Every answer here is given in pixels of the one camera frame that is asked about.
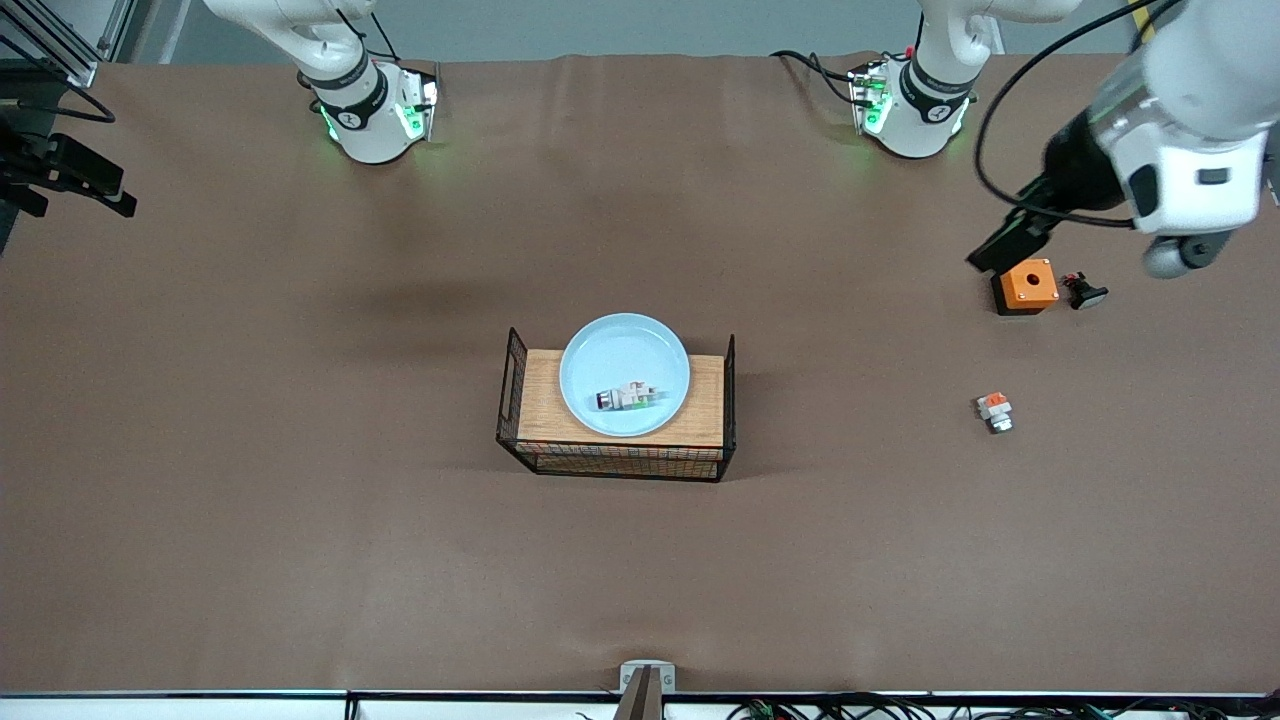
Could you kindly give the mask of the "brown table cover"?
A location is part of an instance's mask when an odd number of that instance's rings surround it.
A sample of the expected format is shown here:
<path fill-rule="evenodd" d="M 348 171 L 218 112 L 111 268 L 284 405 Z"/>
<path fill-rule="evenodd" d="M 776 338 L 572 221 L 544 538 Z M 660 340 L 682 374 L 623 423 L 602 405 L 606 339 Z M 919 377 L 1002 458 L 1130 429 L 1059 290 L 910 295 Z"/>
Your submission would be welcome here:
<path fill-rule="evenodd" d="M 989 310 L 972 136 L 901 161 L 769 58 L 443 72 L 343 156 L 285 67 L 105 67 L 0 256 L 0 689 L 1280 688 L 1280 209 L 1091 310 Z M 506 341 L 736 338 L 718 484 L 535 477 Z M 975 398 L 1005 393 L 993 434 Z"/>

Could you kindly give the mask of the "light blue round plate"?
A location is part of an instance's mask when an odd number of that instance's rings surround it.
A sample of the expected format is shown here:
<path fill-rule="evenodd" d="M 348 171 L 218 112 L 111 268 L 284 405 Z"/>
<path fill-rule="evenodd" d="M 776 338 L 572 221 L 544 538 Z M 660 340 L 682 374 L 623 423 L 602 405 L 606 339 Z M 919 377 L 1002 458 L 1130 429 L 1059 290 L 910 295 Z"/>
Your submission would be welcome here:
<path fill-rule="evenodd" d="M 602 413 L 594 396 L 634 380 L 664 392 L 657 406 Z M 590 429 L 613 437 L 643 436 L 666 424 L 684 404 L 690 356 L 666 324 L 636 313 L 616 313 L 584 325 L 559 361 L 559 389 L 571 413 Z"/>

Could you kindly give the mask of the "aluminium frame profile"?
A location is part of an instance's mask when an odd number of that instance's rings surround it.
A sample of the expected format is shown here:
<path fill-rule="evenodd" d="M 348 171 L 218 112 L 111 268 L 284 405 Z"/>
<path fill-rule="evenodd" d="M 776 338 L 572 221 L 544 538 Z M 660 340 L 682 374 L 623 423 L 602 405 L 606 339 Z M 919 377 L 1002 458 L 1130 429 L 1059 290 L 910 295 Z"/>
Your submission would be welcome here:
<path fill-rule="evenodd" d="M 0 37 L 88 87 L 116 59 L 137 1 L 0 0 Z"/>

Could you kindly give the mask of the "wooden basket lid board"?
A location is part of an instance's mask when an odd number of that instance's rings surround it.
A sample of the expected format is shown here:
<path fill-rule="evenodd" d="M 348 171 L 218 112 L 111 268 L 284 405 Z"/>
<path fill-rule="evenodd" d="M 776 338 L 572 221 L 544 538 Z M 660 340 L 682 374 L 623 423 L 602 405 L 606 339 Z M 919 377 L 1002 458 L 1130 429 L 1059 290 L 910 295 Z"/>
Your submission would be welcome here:
<path fill-rule="evenodd" d="M 613 437 L 590 429 L 566 405 L 559 384 L 562 355 L 559 350 L 544 348 L 527 352 L 516 439 L 687 448 L 726 448 L 736 443 L 733 421 L 726 410 L 723 357 L 690 357 L 685 401 L 666 424 L 643 436 Z"/>

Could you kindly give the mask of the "orange button enclosure box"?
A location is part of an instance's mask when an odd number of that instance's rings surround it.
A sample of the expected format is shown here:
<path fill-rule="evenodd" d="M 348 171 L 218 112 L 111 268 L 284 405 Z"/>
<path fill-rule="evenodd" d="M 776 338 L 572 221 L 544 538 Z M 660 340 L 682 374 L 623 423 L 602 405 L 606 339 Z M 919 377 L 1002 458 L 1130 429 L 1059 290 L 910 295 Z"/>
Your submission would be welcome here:
<path fill-rule="evenodd" d="M 1029 258 L 1009 272 L 992 275 L 995 310 L 1001 316 L 1033 316 L 1060 300 L 1057 281 L 1047 258 Z"/>

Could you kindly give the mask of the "white table edge rail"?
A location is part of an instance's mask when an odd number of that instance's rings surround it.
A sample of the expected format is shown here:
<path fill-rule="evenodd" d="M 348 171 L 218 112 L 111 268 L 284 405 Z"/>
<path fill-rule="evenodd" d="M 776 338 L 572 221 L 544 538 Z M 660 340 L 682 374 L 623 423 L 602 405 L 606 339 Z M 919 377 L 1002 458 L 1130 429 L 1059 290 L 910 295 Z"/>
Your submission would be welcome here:
<path fill-rule="evenodd" d="M 612 720 L 620 691 L 0 693 L 0 720 Z M 667 720 L 1280 720 L 1261 693 L 678 691 Z"/>

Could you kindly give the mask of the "white base connector plate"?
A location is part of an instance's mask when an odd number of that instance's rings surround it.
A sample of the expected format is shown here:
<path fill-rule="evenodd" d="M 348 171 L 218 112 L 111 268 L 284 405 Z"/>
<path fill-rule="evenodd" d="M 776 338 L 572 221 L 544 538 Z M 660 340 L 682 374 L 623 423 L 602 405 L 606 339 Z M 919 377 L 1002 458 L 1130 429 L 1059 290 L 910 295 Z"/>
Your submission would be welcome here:
<path fill-rule="evenodd" d="M 892 97 L 890 60 L 879 59 L 854 67 L 846 73 L 852 120 L 859 135 L 878 135 L 882 131 Z"/>
<path fill-rule="evenodd" d="M 399 67 L 399 90 L 396 106 L 411 143 L 429 141 L 439 100 L 435 73 Z"/>

